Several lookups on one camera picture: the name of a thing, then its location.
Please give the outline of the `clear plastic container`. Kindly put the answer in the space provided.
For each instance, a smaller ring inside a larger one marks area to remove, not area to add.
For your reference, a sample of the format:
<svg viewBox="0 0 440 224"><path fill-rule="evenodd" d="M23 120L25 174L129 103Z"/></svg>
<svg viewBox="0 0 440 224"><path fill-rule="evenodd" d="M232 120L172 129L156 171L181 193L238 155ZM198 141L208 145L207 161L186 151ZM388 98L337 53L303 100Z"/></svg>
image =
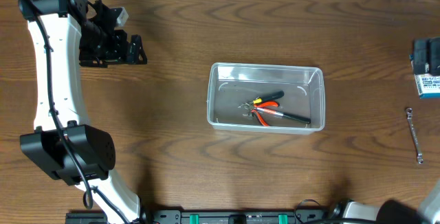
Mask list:
<svg viewBox="0 0 440 224"><path fill-rule="evenodd" d="M311 119L303 124L262 114L269 126L245 116L239 108L257 97L284 91L272 110ZM287 65L215 63L210 71L207 97L207 121L215 129L309 135L321 131L326 120L325 84L321 69Z"/></svg>

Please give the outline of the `silver wrench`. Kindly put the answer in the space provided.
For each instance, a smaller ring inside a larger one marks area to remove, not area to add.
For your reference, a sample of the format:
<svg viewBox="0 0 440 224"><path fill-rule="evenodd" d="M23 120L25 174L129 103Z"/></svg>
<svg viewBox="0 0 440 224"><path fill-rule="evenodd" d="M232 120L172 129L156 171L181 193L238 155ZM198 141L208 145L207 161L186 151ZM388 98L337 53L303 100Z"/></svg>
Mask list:
<svg viewBox="0 0 440 224"><path fill-rule="evenodd" d="M417 133L416 133L416 130L415 130L415 127L413 124L413 109L408 107L408 108L406 108L405 112L406 112L406 119L407 119L407 122L409 125L410 133L412 135L412 140L415 145L415 150L416 150L416 154L417 154L416 160L417 160L418 164L422 164L424 162L424 159L423 159L423 153L422 153L420 145L419 145L419 141L417 139Z"/></svg>

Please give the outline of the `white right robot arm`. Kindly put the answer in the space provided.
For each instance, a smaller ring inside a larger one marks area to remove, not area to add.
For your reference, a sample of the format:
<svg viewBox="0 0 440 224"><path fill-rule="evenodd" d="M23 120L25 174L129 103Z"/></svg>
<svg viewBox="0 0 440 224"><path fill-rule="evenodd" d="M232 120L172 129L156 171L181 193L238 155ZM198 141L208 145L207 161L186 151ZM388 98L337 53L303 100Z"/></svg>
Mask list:
<svg viewBox="0 0 440 224"><path fill-rule="evenodd" d="M412 43L410 64L421 99L439 97L439 38L418 38ZM417 209L396 200L380 207L352 200L337 203L328 213L330 223L435 224L439 222L439 184Z"/></svg>

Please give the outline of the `blue white box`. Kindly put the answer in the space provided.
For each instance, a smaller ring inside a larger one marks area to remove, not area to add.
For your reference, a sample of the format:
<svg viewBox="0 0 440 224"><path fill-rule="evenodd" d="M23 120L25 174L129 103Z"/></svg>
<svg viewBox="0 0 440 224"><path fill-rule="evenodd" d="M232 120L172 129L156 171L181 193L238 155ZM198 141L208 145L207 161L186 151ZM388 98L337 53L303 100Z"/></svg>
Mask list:
<svg viewBox="0 0 440 224"><path fill-rule="evenodd" d="M430 65L422 65L421 74L413 73L415 85L420 99L439 98L439 76L432 76Z"/></svg>

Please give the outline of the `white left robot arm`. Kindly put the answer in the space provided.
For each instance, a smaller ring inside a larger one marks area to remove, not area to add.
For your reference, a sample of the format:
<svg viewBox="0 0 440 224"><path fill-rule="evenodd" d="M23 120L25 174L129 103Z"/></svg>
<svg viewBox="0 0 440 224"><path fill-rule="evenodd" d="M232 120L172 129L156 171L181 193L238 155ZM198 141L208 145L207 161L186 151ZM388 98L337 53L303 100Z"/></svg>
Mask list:
<svg viewBox="0 0 440 224"><path fill-rule="evenodd" d="M116 171L110 134L90 124L80 81L81 67L146 64L141 37L123 29L127 11L102 0L19 0L19 7L34 45L38 91L22 152L50 178L82 190L85 207L98 205L105 223L151 223Z"/></svg>

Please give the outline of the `red handled pliers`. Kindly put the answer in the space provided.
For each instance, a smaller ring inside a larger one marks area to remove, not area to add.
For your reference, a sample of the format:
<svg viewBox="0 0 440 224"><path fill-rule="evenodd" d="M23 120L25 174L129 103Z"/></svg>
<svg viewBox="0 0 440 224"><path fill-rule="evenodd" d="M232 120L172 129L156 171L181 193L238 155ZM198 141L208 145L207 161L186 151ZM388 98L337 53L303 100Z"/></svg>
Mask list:
<svg viewBox="0 0 440 224"><path fill-rule="evenodd" d="M263 118L262 114L267 115L276 115L276 111L272 110L271 107L279 107L279 103L276 101L267 101L262 102L258 104L251 103L244 103L239 106L239 108L244 108L247 110L247 113L245 116L248 118L256 118L256 120L259 122L262 126L270 126Z"/></svg>

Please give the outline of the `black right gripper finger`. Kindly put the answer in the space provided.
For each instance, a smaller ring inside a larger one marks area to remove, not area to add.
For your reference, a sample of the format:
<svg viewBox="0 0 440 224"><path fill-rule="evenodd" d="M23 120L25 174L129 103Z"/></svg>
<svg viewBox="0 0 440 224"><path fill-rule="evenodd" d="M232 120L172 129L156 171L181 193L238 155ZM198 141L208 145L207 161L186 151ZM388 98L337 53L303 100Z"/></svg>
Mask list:
<svg viewBox="0 0 440 224"><path fill-rule="evenodd" d="M428 73L428 39L413 41L412 68L414 75Z"/></svg>
<svg viewBox="0 0 440 224"><path fill-rule="evenodd" d="M440 75L440 39L439 37L430 39L429 42L429 65L432 76Z"/></svg>

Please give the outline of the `small claw hammer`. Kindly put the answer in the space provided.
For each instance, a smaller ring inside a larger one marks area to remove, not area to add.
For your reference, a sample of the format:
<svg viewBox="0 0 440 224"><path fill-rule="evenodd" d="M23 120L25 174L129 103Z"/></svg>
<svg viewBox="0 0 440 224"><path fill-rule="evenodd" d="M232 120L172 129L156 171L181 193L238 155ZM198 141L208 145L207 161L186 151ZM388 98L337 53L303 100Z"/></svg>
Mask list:
<svg viewBox="0 0 440 224"><path fill-rule="evenodd" d="M253 108L249 111L249 114L251 116L254 116L258 120L258 122L263 126L270 126L270 125L263 119L261 114L268 114L268 115L272 115L274 117L295 120L295 121L301 122L303 124L311 124L311 119L308 117L302 117L302 116L294 115L294 114L290 114L290 113L283 113L280 111L275 111L275 110L271 110L271 109L264 108L264 107Z"/></svg>

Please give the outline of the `black yellow screwdriver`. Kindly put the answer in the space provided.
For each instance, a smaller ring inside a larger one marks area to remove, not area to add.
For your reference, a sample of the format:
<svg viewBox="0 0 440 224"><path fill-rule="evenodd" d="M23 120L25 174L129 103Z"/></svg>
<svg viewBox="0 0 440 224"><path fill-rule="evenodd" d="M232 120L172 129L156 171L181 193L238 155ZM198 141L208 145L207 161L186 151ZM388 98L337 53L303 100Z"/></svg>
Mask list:
<svg viewBox="0 0 440 224"><path fill-rule="evenodd" d="M277 91L274 93L264 95L262 97L257 97L255 100L252 100L250 102L245 102L241 106L242 107L253 107L255 105L262 104L264 102L277 100L279 98L282 98L284 95L285 95L284 91Z"/></svg>

